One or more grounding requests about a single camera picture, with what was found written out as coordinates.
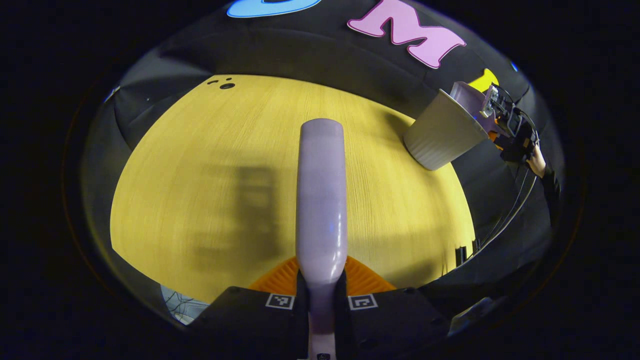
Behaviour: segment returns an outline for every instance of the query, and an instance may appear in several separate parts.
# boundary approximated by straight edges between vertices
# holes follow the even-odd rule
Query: human hand
[[[540,151],[540,146],[538,144],[536,144],[536,146],[533,148],[531,159],[528,159],[527,163],[529,164],[529,167],[531,167],[533,173],[539,176],[540,179],[542,179],[542,177],[545,175],[547,163],[542,157],[542,152]]]

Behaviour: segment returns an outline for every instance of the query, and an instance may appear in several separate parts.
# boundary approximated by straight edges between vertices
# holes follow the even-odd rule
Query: hole
[[[360,342],[360,348],[365,350],[370,350],[377,346],[378,346],[378,340],[376,339],[366,339]]]

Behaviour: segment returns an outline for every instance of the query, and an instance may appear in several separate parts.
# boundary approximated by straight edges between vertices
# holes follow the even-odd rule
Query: wire
[[[518,108],[518,110],[520,111],[521,114],[524,114],[527,117],[527,119],[529,119],[529,121],[531,122],[531,125],[533,125],[534,130],[536,130],[536,132],[538,132],[538,127],[536,126],[536,123],[533,122],[533,119],[529,116],[529,114],[527,114],[526,112],[524,112],[520,108]]]
[[[517,170],[516,170],[516,176],[515,176],[516,178],[518,177],[518,171],[519,171],[519,170],[520,170],[520,165],[518,165],[518,168],[517,168]],[[506,219],[509,217],[509,214],[511,214],[511,212],[513,211],[513,209],[514,209],[514,208],[516,207],[516,205],[518,204],[518,199],[520,198],[520,195],[522,194],[522,189],[524,188],[524,184],[527,182],[527,175],[528,175],[528,174],[529,174],[529,168],[527,167],[527,172],[525,172],[525,173],[524,173],[524,176],[523,176],[523,179],[522,179],[522,184],[520,185],[520,189],[519,189],[519,191],[518,191],[518,195],[516,196],[516,199],[515,199],[515,201],[513,202],[513,206],[512,206],[512,207],[511,207],[511,209],[507,212],[507,215],[504,217],[504,221],[506,221]],[[478,248],[483,247],[483,246],[485,245],[485,241],[486,241],[486,239],[487,239],[487,238],[492,234],[492,232],[493,232],[493,230],[495,229],[495,227],[496,227],[496,226],[498,226],[498,224],[500,223],[500,220],[498,220],[498,221],[495,223],[495,225],[493,226],[493,229],[491,229],[491,231],[489,231],[489,233],[487,233],[487,235],[482,239],[482,241],[480,242],[480,244],[478,244],[478,245],[479,245],[479,246],[478,246]]]
[[[509,100],[511,101],[511,104],[513,104],[513,98],[511,97],[511,94],[509,94],[509,92],[507,90],[505,90],[503,87],[501,87],[500,85],[496,85],[496,84],[492,84],[493,86],[497,87],[498,89],[504,91],[507,96],[509,97]]]
[[[166,304],[167,302],[169,302],[169,300],[171,300],[171,298],[172,298],[175,294],[177,294],[177,291],[174,291],[174,292],[171,294],[171,296],[170,296],[168,299],[166,299],[166,301],[165,301],[164,303]]]
[[[502,229],[500,229],[500,231],[498,231],[498,233],[496,235],[494,235],[491,239],[489,239],[489,241],[487,241],[487,243],[490,243],[491,241],[493,241],[493,239],[497,238],[498,235],[500,235],[506,228],[507,226],[511,223],[511,221],[513,220],[513,218],[516,217],[516,215],[518,214],[518,212],[520,211],[520,209],[522,209],[522,206],[524,205],[524,203],[527,201],[527,199],[529,198],[529,195],[531,194],[531,190],[533,190],[533,185],[536,183],[536,180],[538,179],[538,177],[534,177],[533,181],[531,182],[531,186],[529,187],[529,191],[527,192],[527,195],[525,196],[524,200],[520,203],[520,206],[518,207],[518,209],[516,210],[515,213],[513,213],[513,216],[509,219],[509,221],[507,221],[506,224],[504,224],[504,226],[502,227]]]
[[[516,100],[513,104],[514,104],[514,105],[517,105],[517,104],[520,102],[520,100],[522,100],[522,99],[524,98],[524,96],[525,96],[525,95],[527,95],[527,92],[529,92],[529,89],[530,89],[530,88],[531,88],[531,85],[528,85],[528,86],[527,86],[527,89],[526,89],[526,90],[525,90],[525,92],[524,92],[524,94],[522,94],[522,96],[521,96],[518,100]]]
[[[178,294],[178,299],[180,299],[180,301],[191,301],[191,300],[193,300],[193,297],[192,297],[192,298],[190,298],[190,299],[187,299],[187,300],[183,300],[183,299],[182,299],[182,294],[180,294],[180,293],[179,293],[179,294]]]
[[[180,304],[178,304],[176,307],[174,307],[172,310],[169,310],[170,313],[174,312],[178,307],[180,307],[181,305],[187,304],[188,302],[193,301],[193,299],[191,300],[187,300],[187,301],[181,301]]]

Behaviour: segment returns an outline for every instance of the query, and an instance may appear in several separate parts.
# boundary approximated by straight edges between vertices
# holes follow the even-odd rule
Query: dark background
[[[74,112],[100,74],[109,66],[124,71],[144,51],[220,5],[69,1],[16,4],[4,11],[9,358],[193,354],[189,340],[126,296],[110,293],[85,265],[65,218],[60,165]],[[634,118],[623,114],[633,105],[631,88],[637,87],[629,65],[636,55],[633,42],[625,41],[637,6],[501,0],[428,6],[480,34],[535,81],[554,116],[569,120],[559,121],[559,128],[573,135],[563,138],[573,139],[566,146],[584,151],[587,179],[581,225],[551,280],[514,315],[446,356],[615,352],[632,357],[638,329],[631,324],[637,281],[630,198],[631,184],[637,183],[632,169],[638,166],[631,157]],[[496,12],[503,14],[504,31],[486,24]]]

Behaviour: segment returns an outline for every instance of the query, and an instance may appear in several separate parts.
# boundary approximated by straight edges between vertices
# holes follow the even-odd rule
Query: wooden table
[[[113,248],[198,300],[248,286],[295,255],[300,126],[319,117],[344,126],[349,255],[397,287],[452,270],[455,248],[471,250],[471,216],[451,164],[428,171],[404,148],[413,119],[267,76],[215,75],[151,127],[118,182]]]

